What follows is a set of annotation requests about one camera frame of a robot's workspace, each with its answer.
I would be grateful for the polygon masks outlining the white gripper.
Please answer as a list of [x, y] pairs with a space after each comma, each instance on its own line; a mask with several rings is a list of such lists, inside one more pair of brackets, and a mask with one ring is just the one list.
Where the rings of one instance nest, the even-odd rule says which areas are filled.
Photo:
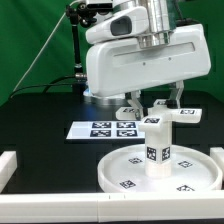
[[125, 98], [137, 120], [143, 118], [138, 90], [171, 83], [166, 103], [169, 108], [179, 109], [184, 90], [182, 80], [206, 75], [210, 68], [209, 51], [200, 24], [178, 27], [167, 45], [142, 49], [136, 38], [128, 38], [96, 44], [86, 57], [91, 93], [99, 97], [126, 93]]

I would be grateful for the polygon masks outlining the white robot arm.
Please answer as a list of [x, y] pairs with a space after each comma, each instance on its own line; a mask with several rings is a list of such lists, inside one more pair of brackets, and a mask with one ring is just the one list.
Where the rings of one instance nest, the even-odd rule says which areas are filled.
[[112, 8], [86, 32], [91, 94], [123, 94], [138, 120], [146, 115], [137, 97], [142, 89], [169, 84], [169, 101], [178, 105], [183, 82], [211, 68], [203, 26], [173, 25], [168, 0], [114, 0]]

